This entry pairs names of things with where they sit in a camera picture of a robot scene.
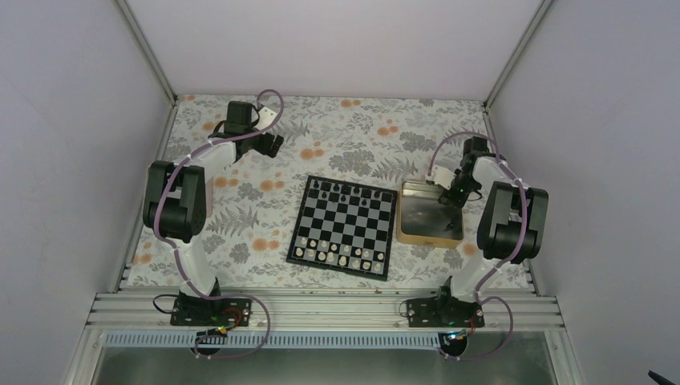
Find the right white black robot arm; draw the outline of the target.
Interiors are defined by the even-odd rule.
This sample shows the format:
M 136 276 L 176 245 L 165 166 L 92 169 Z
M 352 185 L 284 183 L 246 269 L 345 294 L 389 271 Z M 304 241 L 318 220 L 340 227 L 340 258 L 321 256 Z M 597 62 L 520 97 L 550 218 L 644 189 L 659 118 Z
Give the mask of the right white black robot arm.
M 451 296 L 434 306 L 435 318 L 443 326 L 463 319 L 463 302 L 483 304 L 480 294 L 494 275 L 506 265 L 533 259 L 542 245 L 548 193 L 525 184 L 501 155 L 489 149 L 492 144 L 490 138 L 474 135 L 464 141 L 456 170 L 434 164 L 429 170 L 429 180 L 443 189 L 438 198 L 441 205 L 461 211 L 473 193 L 487 192 L 476 230 L 481 255 L 451 278 Z

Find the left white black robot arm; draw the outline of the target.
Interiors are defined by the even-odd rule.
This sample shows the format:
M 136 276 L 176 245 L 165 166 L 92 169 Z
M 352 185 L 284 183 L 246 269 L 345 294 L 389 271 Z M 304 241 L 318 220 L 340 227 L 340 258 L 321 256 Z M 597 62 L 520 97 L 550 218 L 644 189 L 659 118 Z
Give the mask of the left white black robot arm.
M 217 276 L 200 236 L 213 210 L 216 175 L 250 150 L 274 158 L 283 138 L 269 130 L 280 117 L 260 103 L 231 102 L 206 144 L 176 160 L 157 160 L 148 167 L 143 223 L 171 247 L 183 279 L 180 292 L 196 298 L 191 313 L 202 324 L 217 322 L 224 306 L 215 297 Z

